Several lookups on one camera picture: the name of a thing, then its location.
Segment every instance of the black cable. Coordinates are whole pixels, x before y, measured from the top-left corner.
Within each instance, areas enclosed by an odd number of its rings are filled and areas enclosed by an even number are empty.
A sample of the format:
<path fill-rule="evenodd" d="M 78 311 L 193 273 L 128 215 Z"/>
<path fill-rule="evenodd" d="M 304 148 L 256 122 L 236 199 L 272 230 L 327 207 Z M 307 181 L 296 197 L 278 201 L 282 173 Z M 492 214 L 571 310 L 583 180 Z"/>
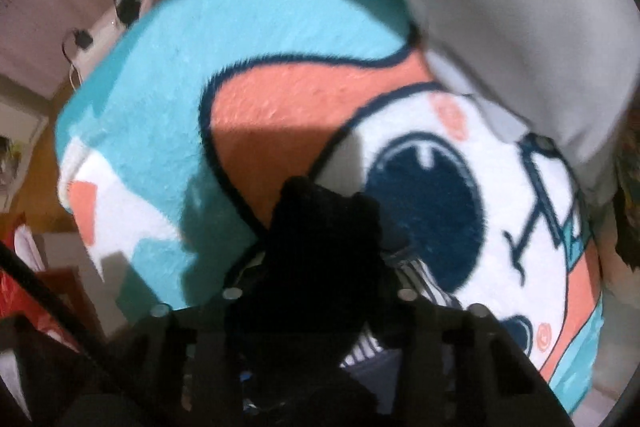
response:
<path fill-rule="evenodd" d="M 73 37 L 74 39 L 78 38 L 78 34 L 80 33 L 80 30 L 78 28 L 71 28 L 69 30 L 66 31 L 65 36 L 62 37 L 62 44 L 61 44 L 61 48 L 62 48 L 62 54 L 65 56 L 66 61 L 73 66 L 74 62 L 71 60 L 71 58 L 69 58 L 69 55 L 66 54 L 66 49 L 65 49 L 65 44 L 66 41 L 68 40 L 69 37 Z"/>
<path fill-rule="evenodd" d="M 163 427 L 176 427 L 177 422 L 164 408 L 147 394 L 132 378 L 120 367 L 118 360 L 113 357 L 82 322 L 69 310 L 69 308 L 40 281 L 33 271 L 9 248 L 0 242 L 0 269 L 9 274 L 40 306 L 68 331 L 76 340 L 84 353 L 103 370 L 113 383 L 133 402 L 152 422 L 150 425 Z"/>

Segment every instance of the pink cheek dot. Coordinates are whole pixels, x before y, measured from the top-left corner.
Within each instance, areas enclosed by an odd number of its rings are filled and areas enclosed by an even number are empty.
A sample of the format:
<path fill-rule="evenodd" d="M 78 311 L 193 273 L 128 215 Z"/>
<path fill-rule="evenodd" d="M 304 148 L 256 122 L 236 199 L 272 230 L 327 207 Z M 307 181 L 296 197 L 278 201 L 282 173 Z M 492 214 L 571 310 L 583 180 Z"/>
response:
<path fill-rule="evenodd" d="M 548 323 L 542 323 L 538 326 L 538 333 L 536 334 L 536 345 L 538 349 L 543 353 L 549 349 L 551 345 L 551 325 Z"/>
<path fill-rule="evenodd" d="M 464 141 L 468 138 L 465 113 L 452 95 L 446 92 L 430 92 L 429 102 L 451 139 Z"/>

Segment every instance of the orange patch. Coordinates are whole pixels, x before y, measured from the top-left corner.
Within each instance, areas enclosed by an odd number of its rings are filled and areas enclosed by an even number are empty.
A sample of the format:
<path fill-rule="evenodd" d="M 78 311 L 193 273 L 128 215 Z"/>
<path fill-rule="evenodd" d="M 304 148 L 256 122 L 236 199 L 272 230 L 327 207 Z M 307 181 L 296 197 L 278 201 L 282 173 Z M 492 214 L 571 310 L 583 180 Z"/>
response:
<path fill-rule="evenodd" d="M 549 346 L 551 345 L 551 334 L 551 324 L 545 322 L 538 326 L 536 345 L 543 353 L 549 349 Z"/>
<path fill-rule="evenodd" d="M 429 102 L 451 139 L 464 141 L 468 138 L 465 113 L 453 95 L 446 92 L 430 92 Z"/>
<path fill-rule="evenodd" d="M 389 68 L 258 65 L 220 86 L 210 115 L 218 161 L 262 224 L 271 222 L 284 181 L 307 174 L 358 109 L 381 94 L 431 80 L 421 56 L 414 50 Z"/>
<path fill-rule="evenodd" d="M 90 247 L 95 241 L 95 197 L 97 185 L 90 182 L 72 182 L 69 185 L 69 204 L 74 212 L 82 242 Z"/>
<path fill-rule="evenodd" d="M 567 312 L 564 325 L 554 349 L 540 369 L 540 375 L 551 380 L 562 355 L 575 335 L 593 314 L 600 299 L 600 264 L 598 250 L 593 239 L 574 269 L 569 273 L 567 288 Z"/>

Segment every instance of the wooden floor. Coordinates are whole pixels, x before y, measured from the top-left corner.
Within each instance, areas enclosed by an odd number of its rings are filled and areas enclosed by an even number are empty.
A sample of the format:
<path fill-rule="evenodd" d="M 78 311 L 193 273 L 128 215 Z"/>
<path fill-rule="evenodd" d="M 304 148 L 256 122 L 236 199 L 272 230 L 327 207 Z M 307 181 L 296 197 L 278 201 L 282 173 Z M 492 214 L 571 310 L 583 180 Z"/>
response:
<path fill-rule="evenodd" d="M 72 94 L 73 90 L 66 82 L 52 100 L 49 125 L 33 150 L 27 178 L 14 197 L 11 211 L 0 214 L 0 239 L 22 212 L 34 233 L 77 230 L 73 217 L 58 201 L 58 162 L 54 149 L 56 118 Z"/>

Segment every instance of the turquoise fabric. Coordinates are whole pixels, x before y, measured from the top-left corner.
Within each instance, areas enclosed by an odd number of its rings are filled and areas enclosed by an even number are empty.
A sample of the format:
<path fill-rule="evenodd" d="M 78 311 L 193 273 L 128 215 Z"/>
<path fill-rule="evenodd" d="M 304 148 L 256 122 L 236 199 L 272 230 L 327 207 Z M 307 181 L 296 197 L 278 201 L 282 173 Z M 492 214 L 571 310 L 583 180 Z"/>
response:
<path fill-rule="evenodd" d="M 573 412 L 591 389 L 593 363 L 598 354 L 603 324 L 601 296 L 591 318 L 569 344 L 549 381 L 549 386 L 568 412 Z"/>
<path fill-rule="evenodd" d="M 184 234 L 184 243 L 136 248 L 119 297 L 128 319 L 148 311 L 139 297 L 149 290 L 176 309 L 206 301 L 254 242 L 204 159 L 198 105 L 207 81 L 263 55 L 384 58 L 409 29 L 402 0 L 167 0 L 133 25 L 56 129 L 59 159 L 78 136 Z"/>

